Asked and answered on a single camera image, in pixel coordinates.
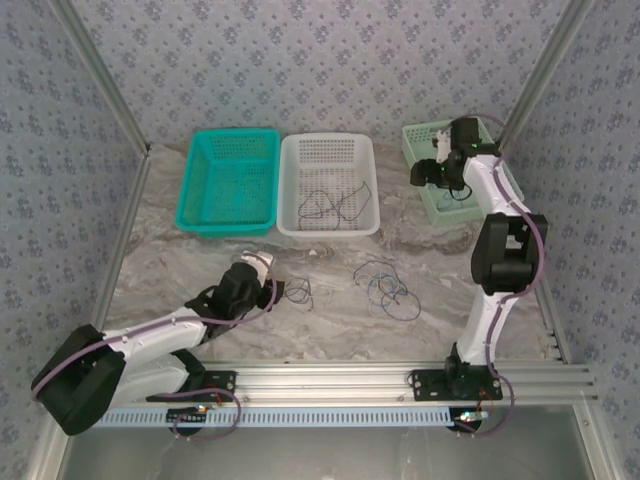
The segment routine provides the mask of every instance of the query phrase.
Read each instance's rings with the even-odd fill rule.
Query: light green basket
[[[418,160],[436,158],[437,149],[433,146],[432,140],[436,138],[438,130],[442,130],[449,123],[451,123],[451,120],[402,127],[402,153],[404,153],[404,158],[409,164],[409,168]],[[480,119],[478,119],[478,127],[480,129],[480,139],[487,143],[493,142]],[[524,195],[522,195],[522,191],[513,178],[509,167],[506,164],[503,165],[504,173],[509,183],[511,183],[513,191],[521,201],[524,200]],[[427,209],[429,220],[434,226],[453,225],[455,223],[478,220],[483,216],[474,194],[460,202],[451,198],[449,190],[438,188],[433,184],[417,188],[420,197],[422,197],[422,203]],[[454,192],[454,195],[465,197],[467,194],[462,191]]]

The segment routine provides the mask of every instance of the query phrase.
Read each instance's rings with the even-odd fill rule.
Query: aluminum frame
[[[547,47],[538,60],[523,94],[512,109],[505,130],[504,143],[512,143],[525,125],[537,99],[568,48],[593,0],[571,0]],[[86,29],[67,0],[50,0],[50,4],[71,41],[80,52],[96,83],[106,97],[129,139],[138,150],[146,150],[144,137],[137,127],[115,83],[104,66]],[[149,171],[145,155],[132,188],[122,226],[118,233],[108,275],[100,289],[93,312],[93,324],[101,329],[111,303],[122,264],[125,247],[133,227],[144,184]],[[571,363],[549,285],[543,280],[536,289],[544,321],[555,338],[558,361],[498,362],[497,369],[514,384],[518,405],[573,405],[591,467],[597,480],[622,480],[622,464],[615,451],[602,408],[597,404],[593,376],[588,367]],[[413,369],[441,368],[440,363],[364,362],[364,363],[286,363],[286,362],[209,362],[209,369],[234,369],[238,372],[236,393],[252,407],[335,406],[419,406],[413,401],[407,375]],[[498,402],[506,404],[507,400]],[[455,406],[463,402],[437,402],[434,406]],[[144,403],[133,404],[145,408]],[[44,420],[33,451],[28,480],[49,480],[60,471],[68,437],[55,421]]]

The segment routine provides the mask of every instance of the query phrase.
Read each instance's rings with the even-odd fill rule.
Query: blue wire
[[[385,291],[385,290],[382,290],[382,288],[381,288],[381,286],[380,286],[380,283],[379,283],[379,282],[381,282],[382,280],[388,280],[388,281],[390,281],[390,283],[391,283],[391,288],[392,288],[393,290],[392,290],[392,291],[390,291],[390,292],[387,292],[387,291]],[[389,295],[389,296],[390,296],[390,295],[395,295],[395,294],[399,291],[399,289],[404,289],[404,290],[406,290],[406,287],[404,287],[404,284],[402,284],[402,282],[400,282],[400,281],[398,280],[398,278],[397,278],[397,277],[394,277],[393,275],[389,275],[389,274],[387,274],[387,273],[382,273],[382,274],[378,273],[378,274],[374,275],[374,276],[371,278],[371,280],[369,280],[369,284],[367,285],[367,296],[371,299],[371,303],[373,303],[373,304],[374,304],[375,306],[377,306],[377,307],[383,307],[383,304],[382,304],[382,303],[376,303],[376,302],[375,302],[375,300],[371,297],[371,287],[372,287],[373,285],[375,285],[375,283],[376,283],[376,282],[378,282],[378,288],[379,288],[379,289],[382,291],[382,293],[383,293],[383,296],[382,296],[383,298],[384,298],[385,296],[387,296],[387,295]],[[390,298],[390,299],[389,299],[389,303],[387,303],[387,304],[386,304],[386,306],[388,307],[389,305],[391,305],[391,303],[392,303],[392,299]]]

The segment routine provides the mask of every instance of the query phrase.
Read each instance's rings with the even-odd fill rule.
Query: teal basket
[[[436,138],[438,130],[442,130],[449,123],[451,123],[451,120],[402,127],[402,153],[409,164],[409,168],[418,160],[436,158],[437,149],[433,146],[432,140]],[[493,142],[480,119],[478,119],[478,127],[480,139],[483,142]],[[503,165],[504,173],[513,191],[521,201],[524,200],[524,195],[509,171],[509,167],[506,164]],[[424,203],[427,210],[427,216],[434,226],[469,222],[481,219],[483,216],[478,201],[473,194],[466,200],[458,201],[451,197],[449,190],[438,188],[435,185],[417,188],[422,198],[422,203]],[[467,190],[455,192],[454,195],[458,198],[464,198],[467,196]]]
[[[263,236],[276,221],[280,134],[238,128],[191,140],[176,226],[203,237]]]

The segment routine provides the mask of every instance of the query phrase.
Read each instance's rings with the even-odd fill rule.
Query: white basket
[[[286,137],[280,148],[277,226],[284,235],[309,241],[375,233],[380,206],[371,139],[350,133]]]

